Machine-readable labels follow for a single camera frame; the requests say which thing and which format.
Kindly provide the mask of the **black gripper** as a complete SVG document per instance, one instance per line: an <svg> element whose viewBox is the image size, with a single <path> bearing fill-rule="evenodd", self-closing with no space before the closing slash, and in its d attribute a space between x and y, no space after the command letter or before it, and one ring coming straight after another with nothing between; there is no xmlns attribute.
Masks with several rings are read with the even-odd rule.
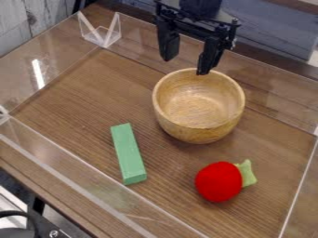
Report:
<svg viewBox="0 0 318 238"><path fill-rule="evenodd" d="M217 29L224 29L229 39L235 38L240 21L223 11L221 0L153 0L153 3L155 15L167 19L156 19L159 52L164 61L177 56L180 46L180 35L169 21L188 32L189 27L204 33L215 33ZM221 51L219 37L207 37L197 60L197 75L208 74L217 66Z"/></svg>

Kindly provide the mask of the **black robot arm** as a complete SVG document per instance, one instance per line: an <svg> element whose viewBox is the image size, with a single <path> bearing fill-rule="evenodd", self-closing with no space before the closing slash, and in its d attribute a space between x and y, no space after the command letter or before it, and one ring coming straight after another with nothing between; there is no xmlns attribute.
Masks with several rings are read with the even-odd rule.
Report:
<svg viewBox="0 0 318 238"><path fill-rule="evenodd" d="M239 19L221 9L221 0L153 0L153 22L160 57L172 60L180 49L180 35L203 41L196 74L205 75L219 64L224 50L235 47Z"/></svg>

